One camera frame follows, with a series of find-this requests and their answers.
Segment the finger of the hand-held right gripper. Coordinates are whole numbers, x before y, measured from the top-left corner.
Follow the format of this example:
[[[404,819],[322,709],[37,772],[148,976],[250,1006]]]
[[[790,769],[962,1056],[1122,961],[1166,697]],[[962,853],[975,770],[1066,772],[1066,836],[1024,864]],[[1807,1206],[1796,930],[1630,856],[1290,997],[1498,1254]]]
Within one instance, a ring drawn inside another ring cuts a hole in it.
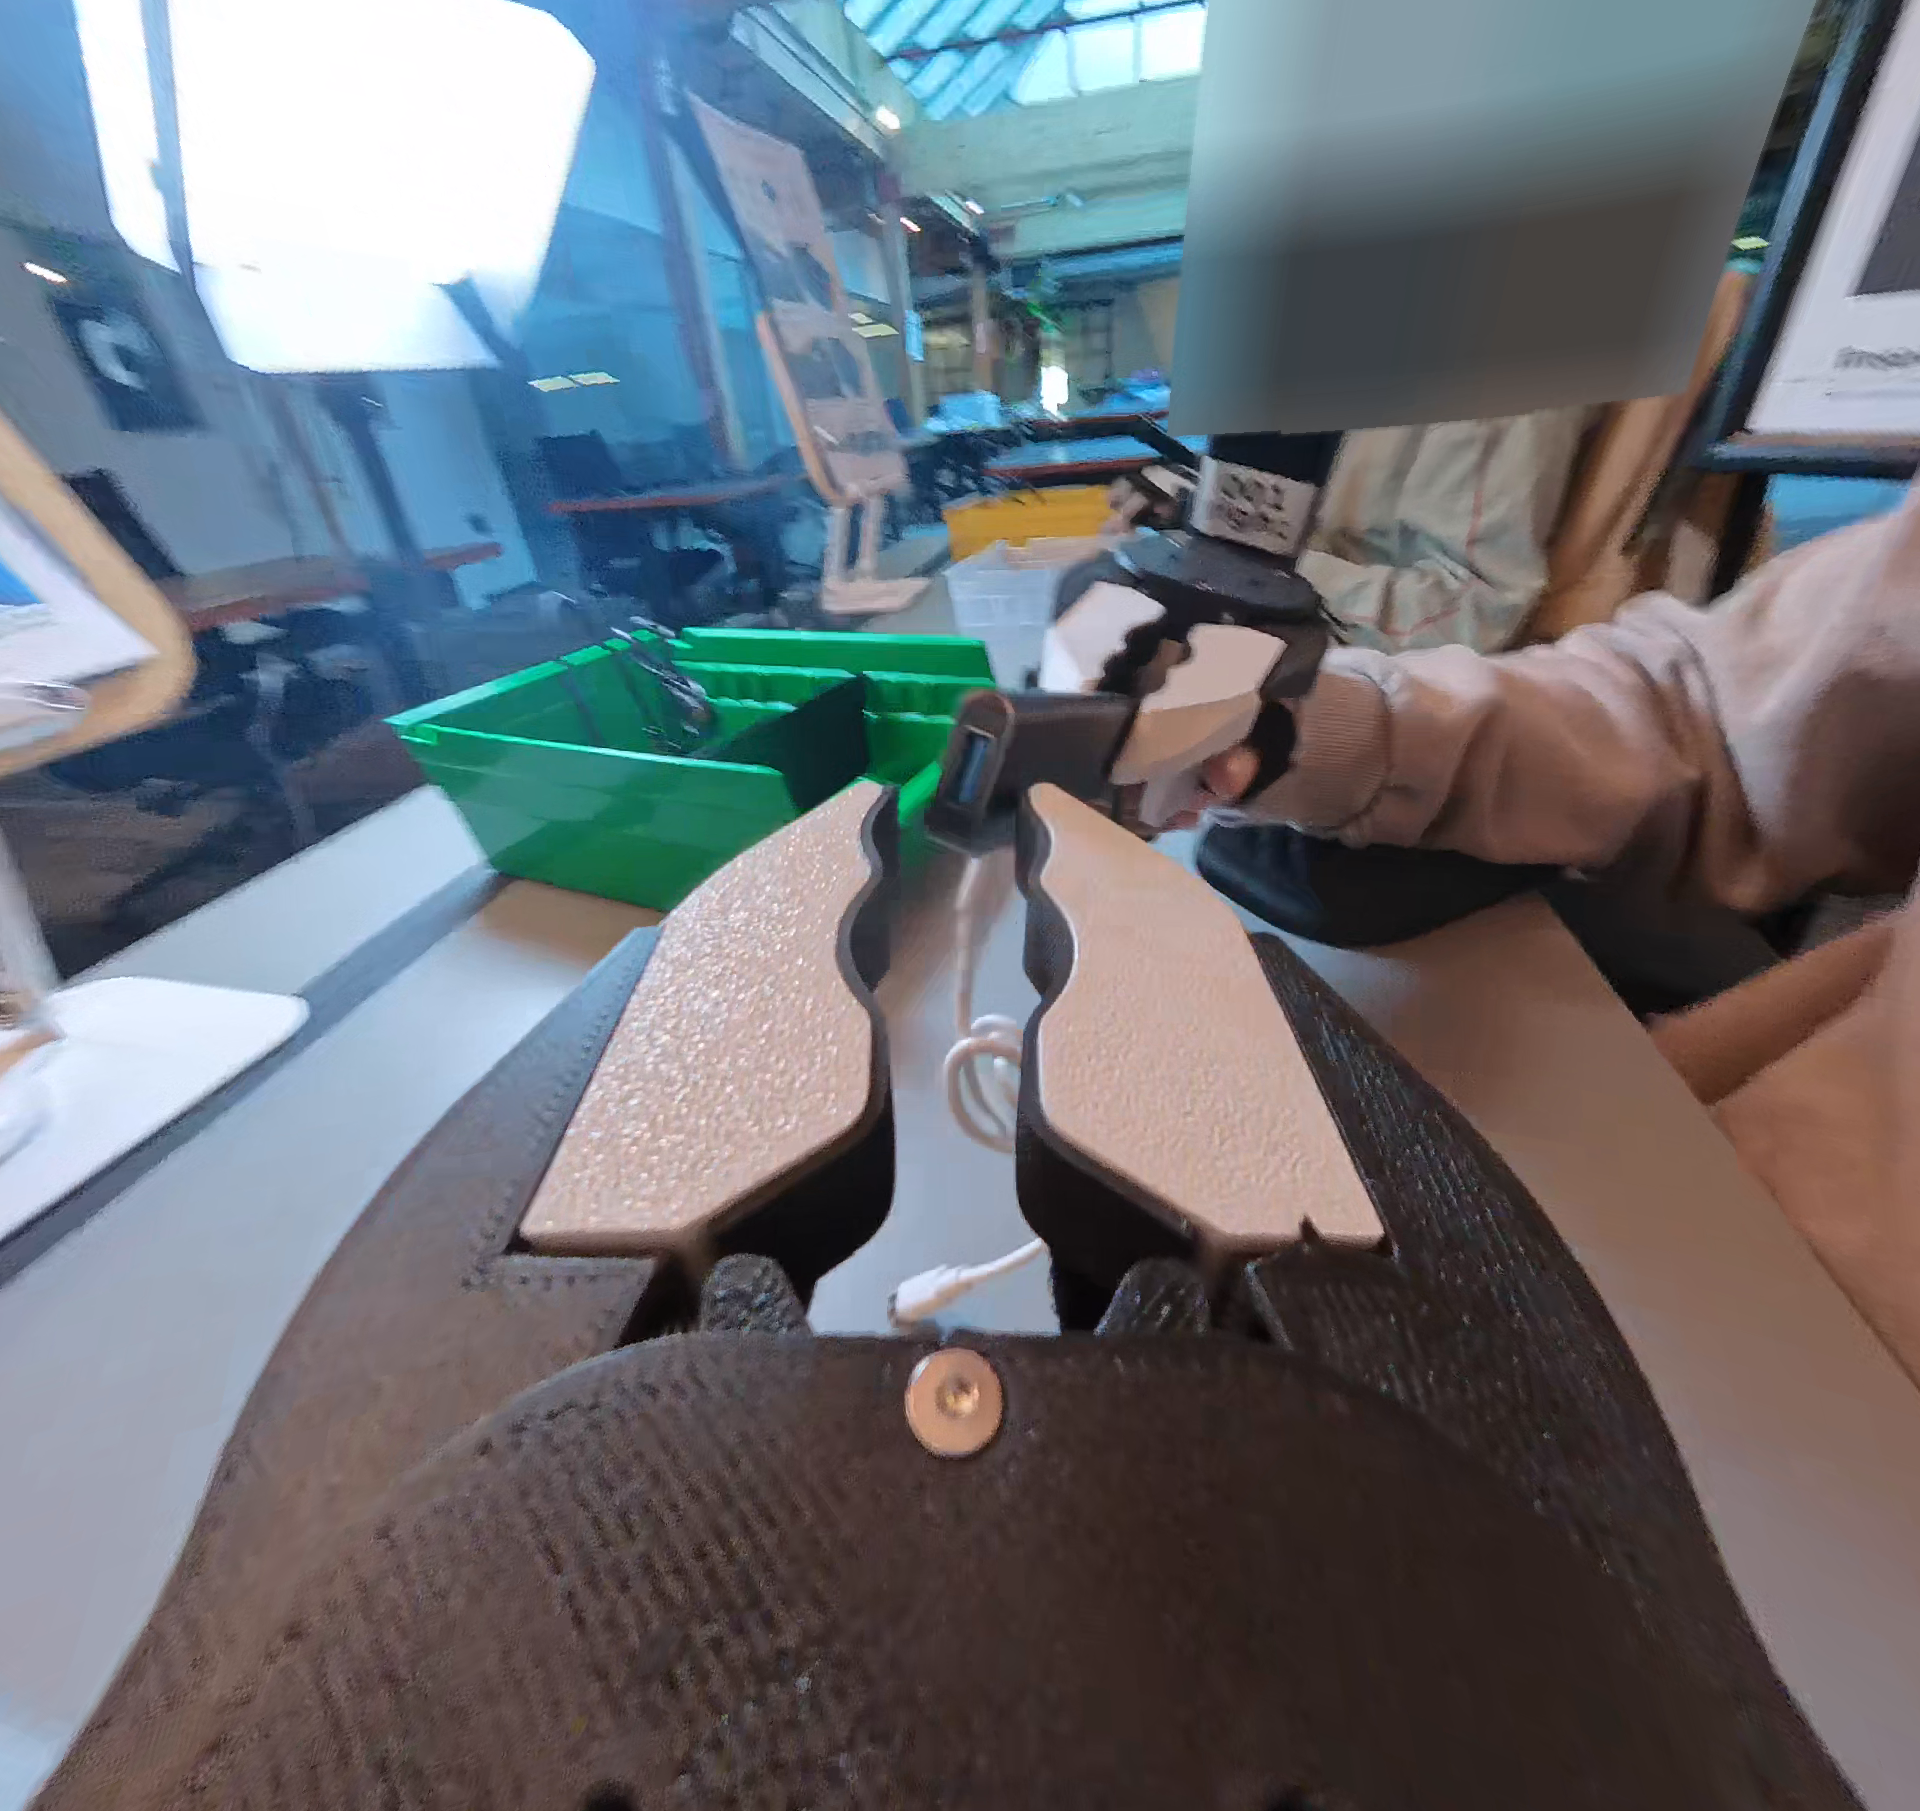
[[[1289,652],[1285,636],[1247,627],[1192,630],[1185,657],[1141,700],[1118,749],[1111,787],[1122,823],[1161,836],[1194,809],[1203,770],[1252,735]]]
[[[1045,634],[1040,694],[1143,702],[1187,667],[1190,645],[1148,595],[1081,595]]]

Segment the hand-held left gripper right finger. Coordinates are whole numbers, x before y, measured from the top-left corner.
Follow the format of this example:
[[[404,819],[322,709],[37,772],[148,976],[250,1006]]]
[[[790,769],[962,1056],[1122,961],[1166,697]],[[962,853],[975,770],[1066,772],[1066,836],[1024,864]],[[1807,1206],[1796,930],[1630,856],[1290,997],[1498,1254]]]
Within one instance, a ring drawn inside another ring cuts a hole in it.
[[[1301,1243],[1387,1242],[1357,1154],[1237,912],[1056,787],[1019,827],[1016,1191],[1059,1272],[1184,1261],[1218,1289]]]

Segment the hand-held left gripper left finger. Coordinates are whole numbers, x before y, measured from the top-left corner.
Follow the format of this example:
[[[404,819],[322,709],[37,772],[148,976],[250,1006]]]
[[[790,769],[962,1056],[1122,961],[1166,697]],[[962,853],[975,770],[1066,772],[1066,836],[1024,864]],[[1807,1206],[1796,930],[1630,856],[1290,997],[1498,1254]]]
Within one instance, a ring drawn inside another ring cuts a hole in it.
[[[692,1279],[753,1254],[808,1301],[896,1191],[898,792],[856,780],[659,925],[529,1210],[524,1248]]]

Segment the grey metal usb hub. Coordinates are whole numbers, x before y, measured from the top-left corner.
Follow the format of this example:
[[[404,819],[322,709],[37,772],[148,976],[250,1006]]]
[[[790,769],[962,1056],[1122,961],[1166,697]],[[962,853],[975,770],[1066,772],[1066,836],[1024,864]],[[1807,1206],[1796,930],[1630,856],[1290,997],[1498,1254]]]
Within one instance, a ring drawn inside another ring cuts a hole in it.
[[[925,806],[933,844],[981,857],[1012,844],[1029,792],[1052,787],[1114,813],[1113,766],[1138,718],[1126,695],[973,691],[953,723]]]

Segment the green plastic bin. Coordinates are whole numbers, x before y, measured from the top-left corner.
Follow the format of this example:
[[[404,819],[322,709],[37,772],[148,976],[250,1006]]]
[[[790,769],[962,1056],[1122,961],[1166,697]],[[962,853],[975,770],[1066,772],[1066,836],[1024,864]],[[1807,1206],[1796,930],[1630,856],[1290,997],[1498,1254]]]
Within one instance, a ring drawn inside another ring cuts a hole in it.
[[[688,628],[664,648],[605,638],[389,720],[493,871],[652,912],[801,817],[728,745],[829,673],[868,681],[873,780],[898,794],[899,862],[928,857],[925,806],[953,720],[995,685],[954,634]]]

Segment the person's right forearm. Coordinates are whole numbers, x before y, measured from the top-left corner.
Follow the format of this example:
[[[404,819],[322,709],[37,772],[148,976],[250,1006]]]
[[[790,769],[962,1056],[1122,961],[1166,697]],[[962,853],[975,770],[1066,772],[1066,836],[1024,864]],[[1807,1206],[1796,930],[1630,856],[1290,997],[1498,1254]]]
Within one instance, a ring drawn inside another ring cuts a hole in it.
[[[1633,600],[1555,645],[1334,649],[1247,813],[1349,845],[1617,871],[1765,914],[1918,861],[1918,507],[1706,608]]]

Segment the white plastic tub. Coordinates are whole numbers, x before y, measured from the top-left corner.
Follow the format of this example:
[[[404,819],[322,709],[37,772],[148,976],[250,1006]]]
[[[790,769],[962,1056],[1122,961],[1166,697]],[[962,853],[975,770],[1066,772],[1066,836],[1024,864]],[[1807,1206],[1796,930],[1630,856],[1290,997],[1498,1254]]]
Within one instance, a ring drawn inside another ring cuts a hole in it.
[[[1000,689],[1024,691],[1041,670],[1045,634],[1066,573],[1070,566],[995,546],[944,575],[954,628],[985,648]]]

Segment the yellow storage bin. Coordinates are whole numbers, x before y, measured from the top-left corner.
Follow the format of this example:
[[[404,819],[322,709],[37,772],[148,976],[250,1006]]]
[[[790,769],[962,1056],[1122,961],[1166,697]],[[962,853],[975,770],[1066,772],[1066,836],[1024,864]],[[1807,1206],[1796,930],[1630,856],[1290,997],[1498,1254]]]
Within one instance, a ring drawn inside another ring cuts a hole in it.
[[[1113,516],[1111,486],[1014,486],[947,505],[947,560],[953,563],[1007,547],[1051,547],[1099,538]]]

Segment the black wrist rest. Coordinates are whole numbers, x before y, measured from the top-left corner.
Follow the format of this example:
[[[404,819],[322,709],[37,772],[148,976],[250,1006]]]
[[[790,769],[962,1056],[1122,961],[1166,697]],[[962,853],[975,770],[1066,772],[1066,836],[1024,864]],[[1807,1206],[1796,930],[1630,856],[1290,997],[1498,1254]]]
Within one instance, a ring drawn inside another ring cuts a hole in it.
[[[1537,895],[1639,1021],[1701,1006],[1780,956],[1765,929],[1654,888],[1460,853],[1349,848],[1281,825],[1216,825],[1199,874],[1281,935],[1331,950],[1382,950]]]

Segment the background document stand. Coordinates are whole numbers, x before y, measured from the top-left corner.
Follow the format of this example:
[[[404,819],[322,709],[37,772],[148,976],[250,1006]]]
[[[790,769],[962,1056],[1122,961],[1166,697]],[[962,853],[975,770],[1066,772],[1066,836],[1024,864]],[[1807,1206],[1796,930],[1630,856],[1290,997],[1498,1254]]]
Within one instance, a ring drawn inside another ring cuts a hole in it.
[[[920,577],[883,577],[888,503],[908,490],[902,436],[853,320],[829,223],[798,146],[685,98],[757,283],[757,334],[826,509],[819,588],[834,621],[896,616],[925,595]]]

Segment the document stand with wooden board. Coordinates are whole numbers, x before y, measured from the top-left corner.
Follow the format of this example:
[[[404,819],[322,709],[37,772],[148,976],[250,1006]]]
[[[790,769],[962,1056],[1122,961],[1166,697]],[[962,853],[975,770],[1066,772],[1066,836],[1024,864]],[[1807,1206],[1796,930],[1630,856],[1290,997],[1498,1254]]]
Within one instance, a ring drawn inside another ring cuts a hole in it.
[[[2,503],[158,648],[99,685],[79,720],[4,724],[14,779],[155,728],[196,674],[185,623],[30,440],[2,421]],[[306,1026],[306,999],[203,983],[61,983],[28,888],[2,852],[2,1243],[10,1276],[78,1220],[79,1200]]]

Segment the framed poster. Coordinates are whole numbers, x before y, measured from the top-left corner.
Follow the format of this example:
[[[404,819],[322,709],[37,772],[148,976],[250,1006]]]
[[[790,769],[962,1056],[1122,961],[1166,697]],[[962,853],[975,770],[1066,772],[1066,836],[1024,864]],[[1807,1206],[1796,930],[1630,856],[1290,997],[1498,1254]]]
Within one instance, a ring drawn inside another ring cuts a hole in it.
[[[1686,462],[1903,480],[1918,457],[1918,0],[1856,0]]]

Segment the printed instruction sheet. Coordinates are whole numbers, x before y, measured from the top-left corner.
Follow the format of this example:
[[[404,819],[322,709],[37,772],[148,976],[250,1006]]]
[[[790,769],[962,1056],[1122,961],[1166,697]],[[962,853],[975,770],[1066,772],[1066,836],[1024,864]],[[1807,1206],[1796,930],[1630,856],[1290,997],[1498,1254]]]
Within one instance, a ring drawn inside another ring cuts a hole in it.
[[[99,685],[155,659],[158,648],[111,612],[14,503],[2,503],[4,724],[79,720]]]

